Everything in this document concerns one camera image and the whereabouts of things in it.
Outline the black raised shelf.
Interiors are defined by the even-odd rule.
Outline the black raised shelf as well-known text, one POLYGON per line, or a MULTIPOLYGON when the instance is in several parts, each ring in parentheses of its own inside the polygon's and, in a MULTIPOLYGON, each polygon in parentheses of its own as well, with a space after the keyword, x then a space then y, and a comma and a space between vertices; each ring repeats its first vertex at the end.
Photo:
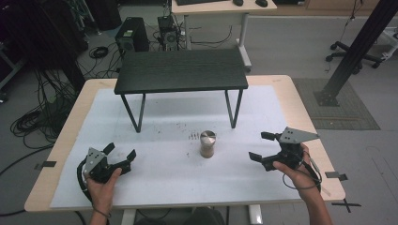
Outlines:
POLYGON ((142 96, 139 114, 143 114, 148 94, 223 91, 228 96, 231 90, 237 90, 236 107, 226 104, 230 124, 234 128, 243 91, 248 87, 245 65, 237 49, 127 52, 114 93, 121 96, 130 122, 135 131, 140 132, 143 118, 133 115, 128 95, 142 96))

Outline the metal-lidded glass jar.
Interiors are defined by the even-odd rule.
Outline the metal-lidded glass jar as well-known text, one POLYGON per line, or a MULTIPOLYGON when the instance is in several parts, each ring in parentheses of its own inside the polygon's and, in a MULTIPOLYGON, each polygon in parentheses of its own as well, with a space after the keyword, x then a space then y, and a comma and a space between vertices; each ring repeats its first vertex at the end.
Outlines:
POLYGON ((211 130, 205 130, 200 134, 200 154, 203 158, 211 158, 214 155, 214 144, 217 136, 211 130))

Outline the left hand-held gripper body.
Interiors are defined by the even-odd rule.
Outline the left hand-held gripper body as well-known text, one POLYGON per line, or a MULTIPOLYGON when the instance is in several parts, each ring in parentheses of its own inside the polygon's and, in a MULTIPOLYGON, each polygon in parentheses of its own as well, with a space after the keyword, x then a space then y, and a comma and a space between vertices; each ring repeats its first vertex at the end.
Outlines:
POLYGON ((107 155, 93 147, 88 149, 84 164, 84 178, 89 177, 98 183, 106 183, 112 175, 112 166, 108 163, 107 155))

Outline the grey floor mat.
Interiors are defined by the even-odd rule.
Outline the grey floor mat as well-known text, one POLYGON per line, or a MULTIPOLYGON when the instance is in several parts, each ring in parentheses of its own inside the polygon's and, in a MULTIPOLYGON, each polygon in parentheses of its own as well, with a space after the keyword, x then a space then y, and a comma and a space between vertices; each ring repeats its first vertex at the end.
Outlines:
POLYGON ((349 82, 338 94, 337 106, 320 106, 314 93, 320 91, 327 82, 328 79, 296 78, 293 80, 316 129, 380 130, 379 125, 349 82))

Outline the black tape cross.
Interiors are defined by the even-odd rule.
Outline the black tape cross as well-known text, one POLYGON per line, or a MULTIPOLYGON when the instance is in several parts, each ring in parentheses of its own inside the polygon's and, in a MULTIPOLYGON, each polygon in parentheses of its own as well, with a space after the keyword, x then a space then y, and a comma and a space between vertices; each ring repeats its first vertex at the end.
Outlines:
POLYGON ((351 213, 351 208, 352 207, 361 207, 361 204, 359 203, 354 203, 354 202, 348 202, 346 198, 342 199, 342 202, 332 202, 331 205, 333 206, 343 206, 346 208, 348 213, 351 213))

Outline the black computer tower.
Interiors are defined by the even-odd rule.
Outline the black computer tower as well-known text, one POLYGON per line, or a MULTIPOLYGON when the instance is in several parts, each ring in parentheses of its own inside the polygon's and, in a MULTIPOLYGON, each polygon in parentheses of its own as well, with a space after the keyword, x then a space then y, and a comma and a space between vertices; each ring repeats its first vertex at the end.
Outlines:
POLYGON ((149 40, 147 38, 144 19, 141 17, 128 17, 121 25, 115 36, 119 52, 148 52, 149 40))

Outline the dark wrist band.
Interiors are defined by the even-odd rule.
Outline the dark wrist band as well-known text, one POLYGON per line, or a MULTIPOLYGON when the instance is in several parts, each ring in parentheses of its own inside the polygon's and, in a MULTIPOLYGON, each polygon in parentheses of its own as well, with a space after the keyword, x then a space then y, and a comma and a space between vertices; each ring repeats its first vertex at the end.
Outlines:
POLYGON ((105 218, 111 218, 111 217, 112 217, 112 214, 111 214, 111 213, 104 213, 104 212, 101 212, 100 210, 98 210, 98 209, 95 208, 95 207, 93 207, 93 215, 94 215, 94 214, 102 215, 102 216, 105 217, 105 218))

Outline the black tape strip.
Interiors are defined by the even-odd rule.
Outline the black tape strip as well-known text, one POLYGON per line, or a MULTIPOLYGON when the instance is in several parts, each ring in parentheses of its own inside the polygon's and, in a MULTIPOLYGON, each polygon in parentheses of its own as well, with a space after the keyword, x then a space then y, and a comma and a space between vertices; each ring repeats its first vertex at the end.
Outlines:
POLYGON ((35 170, 41 171, 43 168, 53 168, 56 165, 56 161, 43 161, 35 166, 35 170))
POLYGON ((339 181, 348 180, 347 175, 345 173, 339 172, 325 172, 327 178, 338 178, 339 181))

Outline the dark curtain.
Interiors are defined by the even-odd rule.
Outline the dark curtain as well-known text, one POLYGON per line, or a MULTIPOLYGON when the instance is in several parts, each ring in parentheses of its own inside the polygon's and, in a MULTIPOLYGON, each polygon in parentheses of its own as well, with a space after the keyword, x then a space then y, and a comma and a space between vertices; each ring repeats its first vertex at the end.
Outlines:
POLYGON ((78 67, 77 52, 39 0, 0 0, 0 23, 9 31, 38 74, 50 80, 61 70, 73 90, 85 83, 78 67))

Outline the black metal post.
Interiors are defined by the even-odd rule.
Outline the black metal post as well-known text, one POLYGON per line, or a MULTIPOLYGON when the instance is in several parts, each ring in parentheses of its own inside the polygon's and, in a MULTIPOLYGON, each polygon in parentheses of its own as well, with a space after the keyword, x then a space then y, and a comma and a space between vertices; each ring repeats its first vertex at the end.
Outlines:
POLYGON ((397 12, 398 0, 379 0, 327 84, 321 91, 314 92, 319 106, 339 105, 337 101, 339 92, 397 12))

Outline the white table mat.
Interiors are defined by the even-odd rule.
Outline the white table mat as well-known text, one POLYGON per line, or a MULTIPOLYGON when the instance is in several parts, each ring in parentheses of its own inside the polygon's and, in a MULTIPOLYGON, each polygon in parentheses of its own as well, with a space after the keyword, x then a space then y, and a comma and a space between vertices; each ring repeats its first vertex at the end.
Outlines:
POLYGON ((100 89, 60 176, 51 207, 86 208, 88 199, 77 182, 77 166, 90 147, 115 149, 108 160, 117 163, 135 150, 131 171, 115 186, 116 207, 158 207, 194 204, 265 203, 293 201, 297 192, 287 187, 280 172, 267 172, 250 160, 279 152, 275 141, 261 138, 263 131, 280 133, 286 127, 275 89, 252 85, 243 93, 237 125, 231 127, 221 91, 152 94, 139 114, 139 95, 127 96, 135 117, 143 118, 140 132, 130 122, 120 96, 100 89), (214 155, 200 154, 200 134, 213 131, 214 155))

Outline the black keyboard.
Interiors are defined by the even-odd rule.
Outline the black keyboard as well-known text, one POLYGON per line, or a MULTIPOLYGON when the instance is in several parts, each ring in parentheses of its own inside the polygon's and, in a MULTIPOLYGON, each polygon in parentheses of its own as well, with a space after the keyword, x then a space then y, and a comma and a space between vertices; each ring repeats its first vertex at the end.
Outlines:
POLYGON ((229 0, 176 0, 176 4, 178 6, 189 6, 189 5, 215 3, 223 1, 229 1, 229 0))

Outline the beige office desk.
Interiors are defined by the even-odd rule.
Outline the beige office desk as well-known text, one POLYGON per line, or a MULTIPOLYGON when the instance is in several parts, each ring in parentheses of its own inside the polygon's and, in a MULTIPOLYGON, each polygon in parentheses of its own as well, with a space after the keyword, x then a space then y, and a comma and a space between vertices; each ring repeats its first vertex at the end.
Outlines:
POLYGON ((256 12, 269 12, 277 9, 276 4, 272 0, 266 0, 268 2, 266 7, 260 7, 255 1, 243 0, 242 6, 235 5, 233 0, 180 6, 177 0, 172 0, 172 13, 183 16, 186 49, 191 49, 191 30, 196 26, 216 24, 239 25, 240 36, 236 39, 237 47, 246 70, 251 71, 252 62, 245 48, 249 15, 256 12))

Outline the light wooden table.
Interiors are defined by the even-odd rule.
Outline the light wooden table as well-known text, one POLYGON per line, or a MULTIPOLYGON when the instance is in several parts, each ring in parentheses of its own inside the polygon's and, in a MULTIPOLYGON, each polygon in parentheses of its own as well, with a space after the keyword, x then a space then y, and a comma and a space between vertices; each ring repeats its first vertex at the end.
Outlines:
MULTIPOLYGON (((314 131, 314 125, 301 101, 299 93, 287 75, 254 75, 247 79, 249 87, 252 85, 270 85, 275 89, 277 99, 283 112, 286 127, 301 129, 308 132, 314 131)), ((82 128, 85 118, 93 104, 96 93, 100 89, 111 89, 114 91, 116 81, 114 79, 93 79, 85 83, 82 93, 78 96, 67 122, 58 136, 55 145, 49 155, 50 161, 56 161, 53 168, 43 168, 39 174, 38 180, 34 185, 24 208, 28 212, 43 211, 74 211, 88 210, 91 207, 89 202, 86 208, 52 208, 51 202, 60 181, 60 176, 64 165, 68 159, 69 153, 74 146, 78 134, 82 128)), ((144 208, 176 208, 190 206, 210 206, 210 205, 251 205, 262 203, 294 203, 299 200, 282 202, 247 202, 227 203, 227 204, 194 204, 194 205, 172 205, 158 207, 116 207, 116 209, 144 209, 144 208)))

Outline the person's right hand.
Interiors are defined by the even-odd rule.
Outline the person's right hand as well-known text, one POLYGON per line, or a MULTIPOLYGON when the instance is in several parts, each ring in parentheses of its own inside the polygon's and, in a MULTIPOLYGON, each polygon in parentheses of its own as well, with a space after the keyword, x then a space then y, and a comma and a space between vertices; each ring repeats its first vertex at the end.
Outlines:
POLYGON ((304 164, 300 165, 297 169, 291 169, 281 162, 274 161, 273 166, 290 178, 300 198, 308 202, 315 194, 318 194, 318 190, 310 172, 305 168, 306 164, 310 164, 309 148, 304 143, 300 146, 303 149, 304 164))

